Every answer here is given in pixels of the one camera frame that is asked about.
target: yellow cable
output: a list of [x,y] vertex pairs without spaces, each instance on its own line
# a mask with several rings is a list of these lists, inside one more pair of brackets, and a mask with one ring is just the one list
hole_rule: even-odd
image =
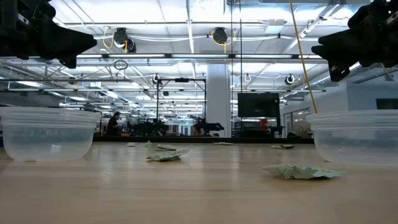
[[127,40],[124,41],[124,53],[127,53]]
[[219,44],[219,43],[217,43],[217,42],[214,40],[214,31],[211,32],[211,38],[213,39],[213,42],[214,42],[216,45],[224,46],[224,54],[226,54],[226,46],[229,45],[229,44],[232,44],[232,42],[234,41],[235,37],[236,37],[236,33],[234,33],[234,38],[231,40],[231,42],[225,43],[225,44]]
[[307,83],[308,90],[309,90],[310,95],[311,95],[311,100],[312,100],[312,105],[313,105],[314,112],[317,114],[318,113],[318,108],[317,108],[317,104],[315,103],[315,98],[313,97],[313,93],[312,93],[312,90],[311,90],[311,84],[310,84],[310,80],[308,79],[307,69],[305,69],[305,63],[304,63],[303,51],[301,49],[299,32],[297,31],[296,19],[294,17],[293,0],[289,0],[289,3],[290,3],[290,10],[292,11],[292,17],[293,17],[293,23],[294,23],[294,31],[296,33],[298,50],[300,51],[301,63],[303,64],[305,82]]
[[104,39],[102,39],[102,43],[104,44],[104,46],[105,46],[107,49],[111,49],[111,48],[113,47],[113,37],[114,37],[114,36],[112,35],[112,43],[111,43],[111,46],[106,45],[106,43],[105,43],[106,30],[108,30],[107,27],[105,27]]

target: person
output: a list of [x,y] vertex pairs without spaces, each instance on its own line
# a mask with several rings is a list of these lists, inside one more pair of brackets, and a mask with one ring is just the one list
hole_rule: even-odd
[[106,129],[107,135],[113,135],[113,136],[119,135],[119,125],[118,125],[118,122],[116,121],[119,118],[120,118],[120,113],[115,112],[115,114],[113,114],[112,118],[109,119],[108,128]]

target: white column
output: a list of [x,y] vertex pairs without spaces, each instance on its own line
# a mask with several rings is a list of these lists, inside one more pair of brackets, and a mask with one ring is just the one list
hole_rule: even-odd
[[213,131],[221,138],[231,137],[231,92],[228,65],[207,65],[207,106],[208,123],[220,123],[224,131]]

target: paper scrap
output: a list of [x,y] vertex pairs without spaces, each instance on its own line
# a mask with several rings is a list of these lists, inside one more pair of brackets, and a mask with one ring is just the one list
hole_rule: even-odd
[[233,143],[230,143],[230,142],[213,142],[213,144],[217,144],[220,146],[232,146],[233,145]]
[[61,151],[61,146],[51,145],[50,153],[59,153]]
[[178,148],[175,146],[171,146],[171,145],[164,145],[164,144],[158,144],[157,145],[157,150],[171,150],[171,151],[175,151]]
[[138,142],[129,142],[129,143],[127,143],[127,147],[144,147],[144,146],[146,146],[145,144],[140,144],[140,143],[138,143]]
[[271,146],[273,149],[293,149],[294,145],[278,145],[278,146]]
[[281,164],[261,167],[274,177],[281,177],[285,179],[313,179],[319,177],[338,177],[341,175],[340,171],[326,170],[313,167],[311,165],[300,164]]
[[177,149],[176,151],[155,152],[150,154],[147,159],[153,161],[170,161],[188,153],[190,149]]

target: workbench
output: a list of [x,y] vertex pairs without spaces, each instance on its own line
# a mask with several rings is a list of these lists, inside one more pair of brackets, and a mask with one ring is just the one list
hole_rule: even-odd
[[[329,180],[275,179],[271,164],[343,170]],[[324,161],[313,145],[194,144],[180,160],[95,142],[82,159],[15,162],[0,153],[2,224],[396,224],[398,168]]]

